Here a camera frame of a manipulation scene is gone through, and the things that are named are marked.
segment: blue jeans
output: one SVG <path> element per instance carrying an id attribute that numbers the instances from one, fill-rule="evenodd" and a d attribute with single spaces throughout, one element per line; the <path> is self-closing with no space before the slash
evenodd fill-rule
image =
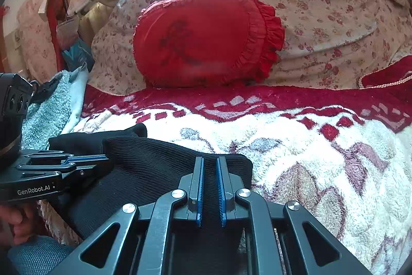
<path id="1" fill-rule="evenodd" d="M 20 275 L 46 275 L 72 251 L 50 237 L 37 236 L 11 248 L 7 256 Z"/>

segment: plastic bag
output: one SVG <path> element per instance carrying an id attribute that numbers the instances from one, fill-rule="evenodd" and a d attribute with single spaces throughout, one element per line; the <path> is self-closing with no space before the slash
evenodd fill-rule
<path id="1" fill-rule="evenodd" d="M 82 40 L 78 39 L 70 49 L 61 52 L 66 61 L 69 71 L 75 71 L 79 66 L 86 62 L 87 70 L 90 72 L 94 65 L 94 59 L 90 47 Z"/>
<path id="2" fill-rule="evenodd" d="M 57 25 L 56 35 L 61 50 L 69 49 L 79 39 L 79 22 L 79 17 L 75 16 Z"/>

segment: bed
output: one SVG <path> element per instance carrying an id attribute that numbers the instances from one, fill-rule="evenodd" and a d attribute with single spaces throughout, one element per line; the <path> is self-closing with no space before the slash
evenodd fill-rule
<path id="1" fill-rule="evenodd" d="M 96 63 L 74 131 L 143 122 L 150 138 L 244 154 L 255 191 L 298 200 L 373 274 L 395 274 L 412 249 L 412 56 L 399 60 L 411 49 L 409 4 L 260 0 L 286 29 L 268 79 L 155 89 L 146 88 L 132 51 L 137 17 L 155 1 L 121 0 L 94 38 Z M 78 242 L 46 202 L 42 213 L 55 237 Z"/>

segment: black knit fabric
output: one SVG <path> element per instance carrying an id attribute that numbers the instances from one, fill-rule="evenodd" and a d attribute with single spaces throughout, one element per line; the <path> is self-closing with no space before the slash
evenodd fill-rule
<path id="1" fill-rule="evenodd" d="M 139 137 L 147 137 L 148 130 L 143 123 L 121 131 L 107 131 L 96 133 L 68 133 L 54 138 L 49 138 L 50 150 L 63 150 L 73 155 L 102 154 L 102 143 L 104 139 L 117 136 L 135 134 Z"/>
<path id="2" fill-rule="evenodd" d="M 67 150 L 54 138 L 50 149 Z M 175 144 L 136 135 L 106 138 L 103 152 L 115 163 L 113 171 L 81 197 L 64 195 L 51 200 L 62 218 L 83 238 L 90 235 L 123 204 L 155 202 L 177 188 L 183 175 L 193 172 L 196 156 L 205 161 L 203 219 L 201 229 L 184 228 L 176 235 L 173 274 L 227 275 L 238 271 L 238 246 L 242 228 L 220 225 L 216 185 L 218 155 L 200 153 Z M 243 155 L 225 155 L 229 172 L 251 186 L 252 163 Z"/>

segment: black camera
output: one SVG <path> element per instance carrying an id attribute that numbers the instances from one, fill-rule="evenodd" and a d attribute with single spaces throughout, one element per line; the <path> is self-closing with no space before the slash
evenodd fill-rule
<path id="1" fill-rule="evenodd" d="M 18 74 L 0 73 L 0 203 L 21 203 L 83 188 L 113 166 L 104 155 L 20 150 L 21 129 L 33 85 Z"/>

